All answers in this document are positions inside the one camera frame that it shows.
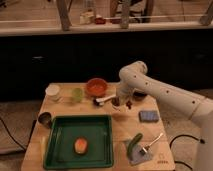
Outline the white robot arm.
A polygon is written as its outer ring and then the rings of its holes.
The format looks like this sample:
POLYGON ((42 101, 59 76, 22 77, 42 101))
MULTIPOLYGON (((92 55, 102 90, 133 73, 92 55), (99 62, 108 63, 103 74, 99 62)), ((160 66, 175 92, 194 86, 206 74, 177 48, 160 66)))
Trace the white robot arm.
POLYGON ((201 128, 201 138, 205 141, 197 148, 194 171, 213 171, 213 99, 152 79, 147 71, 143 61, 120 69, 116 87, 119 104, 125 104, 134 90, 140 90, 181 111, 201 128))

